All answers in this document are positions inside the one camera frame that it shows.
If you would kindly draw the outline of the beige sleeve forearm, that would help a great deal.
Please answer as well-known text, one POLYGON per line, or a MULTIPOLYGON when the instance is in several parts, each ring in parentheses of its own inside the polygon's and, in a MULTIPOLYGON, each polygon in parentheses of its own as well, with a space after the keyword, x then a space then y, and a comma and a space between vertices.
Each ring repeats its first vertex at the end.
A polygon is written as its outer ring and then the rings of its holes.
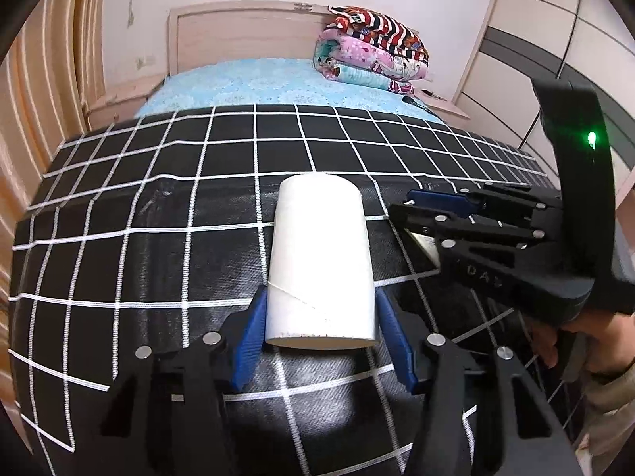
POLYGON ((580 335, 577 340, 581 345, 573 350, 568 365, 580 372, 587 412, 576 457, 583 474, 602 475, 634 432, 634 363, 623 374, 592 374, 583 366, 585 340, 580 335))

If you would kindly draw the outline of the person's right hand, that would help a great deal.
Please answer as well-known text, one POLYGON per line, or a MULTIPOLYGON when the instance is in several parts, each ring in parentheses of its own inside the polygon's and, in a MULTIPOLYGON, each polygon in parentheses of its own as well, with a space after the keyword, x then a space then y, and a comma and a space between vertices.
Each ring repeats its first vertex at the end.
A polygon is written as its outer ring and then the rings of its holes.
POLYGON ((587 345, 585 369, 592 374, 625 373, 634 363, 634 316, 603 309, 585 309, 578 317, 558 329, 529 319, 529 335, 534 353, 552 369, 560 351, 556 343, 560 332, 580 335, 587 345))

